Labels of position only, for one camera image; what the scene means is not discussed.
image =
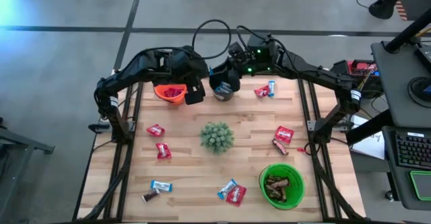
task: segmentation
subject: white paper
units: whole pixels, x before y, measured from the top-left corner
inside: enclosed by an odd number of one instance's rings
[[[351,121],[354,123],[353,128],[367,122],[366,119],[359,116],[352,116]],[[383,139],[382,132],[378,132],[354,144],[352,151],[385,160],[385,140]]]

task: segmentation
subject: wooden tabletop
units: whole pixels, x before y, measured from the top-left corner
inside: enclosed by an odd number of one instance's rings
[[[256,98],[253,90],[271,79],[275,80],[275,97]],[[203,80],[203,84],[207,97],[190,106],[171,106],[154,95],[152,84],[144,85],[123,221],[321,221],[311,158],[296,150],[307,142],[298,82],[273,76],[245,77],[241,80],[241,90],[228,102],[217,101],[207,80]],[[325,116],[336,104],[335,96],[323,87],[316,86],[316,91],[321,114]],[[130,115],[134,100],[131,102]],[[201,147],[199,139],[199,132],[207,122],[218,121],[227,122],[235,137],[234,147],[221,156]],[[161,138],[150,137],[145,130],[156,123],[166,129]],[[295,131],[288,156],[280,155],[271,144],[278,126]],[[334,137],[344,139],[341,134],[334,134]],[[109,138],[109,134],[98,135],[95,146]],[[167,143],[172,159],[157,160],[156,143]],[[114,148],[111,143],[93,153],[78,218],[87,215],[106,190]],[[337,187],[356,212],[364,215],[347,145],[332,141],[328,148]],[[304,199],[289,211],[272,207],[259,188],[261,171],[278,162],[294,166],[306,185]],[[240,207],[217,197],[217,192],[231,178],[247,188]],[[173,191],[144,203],[141,195],[150,189],[152,180],[172,183]],[[117,189],[113,215],[117,209]],[[327,190],[325,196],[331,208]]]

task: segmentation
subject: red electronic device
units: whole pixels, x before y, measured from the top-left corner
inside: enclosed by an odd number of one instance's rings
[[[348,74],[356,79],[359,84],[364,80],[367,72],[371,70],[371,75],[367,79],[364,88],[362,89],[362,97],[364,99],[377,98],[383,95],[383,86],[380,82],[380,73],[377,65],[371,60],[355,59],[352,61],[340,61],[334,64],[335,72]]]
[[[347,62],[348,73],[351,76],[359,76],[364,78],[366,73],[371,70],[372,73],[370,77],[379,77],[377,65],[374,61],[369,60],[354,60]]]

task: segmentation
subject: black keyboard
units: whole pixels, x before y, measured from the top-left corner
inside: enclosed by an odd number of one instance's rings
[[[431,170],[431,136],[397,131],[398,164]]]

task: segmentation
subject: green plant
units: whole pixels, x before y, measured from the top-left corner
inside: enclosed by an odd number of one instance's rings
[[[234,133],[225,122],[209,122],[201,130],[201,146],[219,155],[234,145]]]

